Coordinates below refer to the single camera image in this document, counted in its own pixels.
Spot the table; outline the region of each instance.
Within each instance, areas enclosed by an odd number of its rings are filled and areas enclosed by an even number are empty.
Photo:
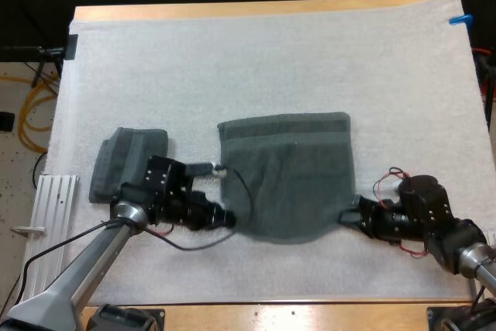
[[[371,9],[408,5],[422,0],[307,0],[178,5],[114,5],[77,7],[79,21],[184,19],[253,16],[298,12]],[[428,329],[428,306],[457,306],[466,299],[442,302],[408,299],[346,300],[329,303],[290,302],[222,305],[165,305],[166,328],[186,329]],[[83,311],[83,324],[95,308]]]

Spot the fabric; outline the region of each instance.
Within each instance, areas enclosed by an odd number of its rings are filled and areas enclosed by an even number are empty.
[[[167,156],[167,132],[163,129],[118,128],[104,140],[91,176],[89,200],[109,203],[125,182],[140,184],[148,158]]]
[[[355,174],[350,117],[344,112],[286,114],[219,124],[222,200],[238,231],[274,243],[304,243],[338,227],[352,205]]]
[[[356,192],[364,197],[374,197],[372,184],[390,166],[431,174],[446,188],[455,216],[496,230],[496,173],[467,29],[448,22],[462,13],[460,0],[432,0],[283,16],[74,21],[78,49],[64,63],[45,170],[80,177],[70,234],[109,217],[107,205],[88,203],[88,192],[98,149],[116,128],[166,129],[169,157],[219,163],[219,123],[284,112],[350,115]],[[381,183],[384,198],[396,198],[393,182]],[[219,180],[193,186],[221,200]],[[168,238],[196,246],[226,233],[176,228]],[[71,243],[67,260],[90,239]],[[468,294],[467,281],[442,271],[432,257],[414,260],[387,243],[336,229],[297,245],[237,234],[188,253],[140,234],[91,302]]]

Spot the gray towel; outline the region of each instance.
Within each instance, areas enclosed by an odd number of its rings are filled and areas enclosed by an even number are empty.
[[[337,227],[355,194],[350,117],[344,112],[285,114],[219,124],[222,197],[240,232],[273,243],[304,243]]]
[[[119,127],[100,146],[91,176],[90,202],[109,203],[124,182],[139,184],[148,158],[167,156],[167,144],[163,129]]]

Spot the blue clip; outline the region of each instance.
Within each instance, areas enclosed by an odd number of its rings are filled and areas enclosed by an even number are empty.
[[[459,23],[464,23],[467,25],[467,29],[469,29],[472,26],[472,22],[474,21],[474,18],[472,15],[463,15],[463,16],[457,16],[449,19],[449,24],[450,25],[458,25]]]

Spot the floor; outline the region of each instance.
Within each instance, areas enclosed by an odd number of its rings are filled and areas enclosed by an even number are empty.
[[[53,65],[45,66],[45,72],[52,74]],[[34,72],[25,64],[0,63],[0,77],[10,76],[31,79]],[[0,306],[8,297],[16,278],[21,271],[26,238],[13,233],[13,226],[28,226],[33,209],[36,191],[33,187],[32,172],[36,159],[40,155],[27,150],[17,137],[17,116],[26,95],[29,84],[0,81],[0,111],[14,112],[16,121],[11,133],[0,133],[0,257],[4,257],[2,276],[0,276]],[[55,101],[43,103],[33,111],[29,121],[35,126],[47,126],[53,120]],[[493,109],[496,118],[496,106]],[[33,139],[44,147],[48,146],[49,133],[29,133]],[[493,153],[496,153],[496,124],[491,129]],[[37,174],[43,172],[43,161],[37,168]],[[16,296],[10,297],[7,308]]]

